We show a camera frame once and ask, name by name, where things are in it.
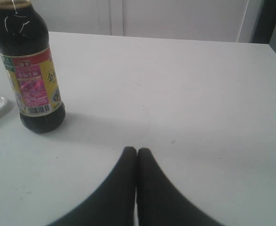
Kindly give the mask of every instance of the white table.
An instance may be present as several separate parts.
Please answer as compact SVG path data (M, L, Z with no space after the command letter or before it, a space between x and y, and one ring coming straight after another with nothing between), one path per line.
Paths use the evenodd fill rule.
M0 225L41 226L106 178L126 145L228 226L276 225L276 54L268 45L50 33L66 119L19 120L0 60Z

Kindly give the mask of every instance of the bottle label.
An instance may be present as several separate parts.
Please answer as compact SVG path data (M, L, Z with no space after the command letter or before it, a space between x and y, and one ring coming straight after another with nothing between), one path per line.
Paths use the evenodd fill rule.
M22 114L39 117L60 107L62 101L50 47L27 56L1 57Z

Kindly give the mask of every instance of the soy sauce bottle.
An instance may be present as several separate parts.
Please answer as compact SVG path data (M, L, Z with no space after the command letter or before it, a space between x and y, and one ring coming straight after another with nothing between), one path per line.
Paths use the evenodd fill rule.
M0 54L25 127L46 133L65 117L47 26L29 0L0 0Z

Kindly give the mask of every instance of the bottle neck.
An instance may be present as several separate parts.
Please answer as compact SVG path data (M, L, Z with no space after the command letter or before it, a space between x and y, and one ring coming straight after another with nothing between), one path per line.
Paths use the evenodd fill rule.
M30 0L0 0L0 10L14 10L17 14L28 7L32 7Z

